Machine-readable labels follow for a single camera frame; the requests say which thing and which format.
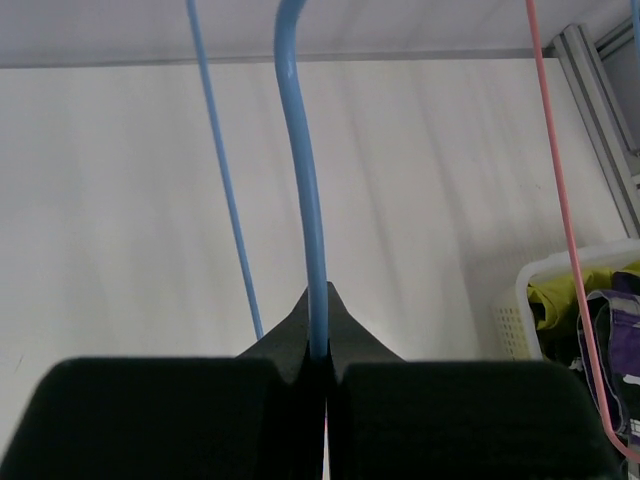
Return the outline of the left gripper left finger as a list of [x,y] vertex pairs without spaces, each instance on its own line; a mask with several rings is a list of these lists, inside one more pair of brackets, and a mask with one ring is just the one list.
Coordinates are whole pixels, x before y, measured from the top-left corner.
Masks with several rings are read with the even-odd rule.
[[76,357],[35,388],[5,479],[318,479],[324,398],[308,300],[242,354]]

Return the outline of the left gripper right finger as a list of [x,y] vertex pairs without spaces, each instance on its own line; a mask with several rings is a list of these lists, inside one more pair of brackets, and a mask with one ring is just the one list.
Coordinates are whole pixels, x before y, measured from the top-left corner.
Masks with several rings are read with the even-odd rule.
[[622,462],[567,368],[406,361],[329,298],[335,479],[617,479]]

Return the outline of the yellow-green trousers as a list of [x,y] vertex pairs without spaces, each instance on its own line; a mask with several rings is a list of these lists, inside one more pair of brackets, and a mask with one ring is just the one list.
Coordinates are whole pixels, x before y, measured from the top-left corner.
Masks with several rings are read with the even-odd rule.
[[[587,294],[613,290],[639,295],[639,262],[618,270],[611,267],[585,269],[582,279]],[[573,275],[530,283],[527,297],[543,356],[570,365],[580,356],[577,338],[579,306]]]

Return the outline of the pink wire hanger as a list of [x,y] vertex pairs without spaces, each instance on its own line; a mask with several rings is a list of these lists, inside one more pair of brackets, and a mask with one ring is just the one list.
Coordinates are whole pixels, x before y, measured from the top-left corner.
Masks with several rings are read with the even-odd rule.
[[553,110],[551,104],[551,97],[548,88],[546,68],[544,64],[544,58],[542,53],[542,44],[539,31],[539,23],[537,18],[536,6],[533,0],[526,0],[527,19],[533,44],[534,59],[536,63],[536,70],[538,75],[538,83],[541,93],[545,123],[547,128],[547,134],[549,139],[549,146],[551,151],[551,157],[553,162],[554,176],[556,182],[557,195],[560,204],[564,234],[566,237],[566,243],[568,247],[568,255],[570,259],[570,265],[574,278],[575,290],[578,300],[579,312],[581,315],[581,321],[583,325],[583,331],[586,340],[587,352],[589,363],[592,368],[592,374],[594,379],[594,388],[597,398],[599,415],[601,417],[601,423],[604,428],[604,432],[609,439],[610,443],[626,457],[629,462],[639,463],[639,453],[633,451],[630,447],[625,446],[617,437],[613,429],[613,424],[610,418],[609,405],[607,400],[607,394],[605,389],[605,382],[602,378],[602,370],[599,362],[599,351],[596,343],[596,336],[594,335],[593,327],[591,324],[591,317],[588,308],[587,297],[584,289],[584,282],[582,277],[582,271],[580,266],[579,255],[577,251],[577,245],[572,225],[571,210],[569,205],[569,198],[566,190],[565,179],[562,161],[560,158],[559,147],[557,142],[557,132],[555,128],[555,122],[553,117]]

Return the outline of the purple grey patterned trousers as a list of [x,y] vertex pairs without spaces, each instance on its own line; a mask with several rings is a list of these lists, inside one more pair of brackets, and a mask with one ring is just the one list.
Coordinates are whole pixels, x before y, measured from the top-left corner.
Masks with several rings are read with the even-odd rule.
[[616,435],[639,445],[639,275],[589,269],[585,290]]

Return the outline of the light blue wire hanger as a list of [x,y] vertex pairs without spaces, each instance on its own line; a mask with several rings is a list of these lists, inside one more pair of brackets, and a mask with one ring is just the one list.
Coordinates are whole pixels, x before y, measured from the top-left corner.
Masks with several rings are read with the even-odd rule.
[[[274,26],[273,55],[303,227],[308,281],[309,352],[313,361],[321,362],[328,357],[329,349],[328,281],[316,168],[297,69],[297,24],[304,6],[303,1],[279,3]],[[260,339],[264,336],[264,330],[241,231],[196,3],[188,1],[186,10],[254,333]]]

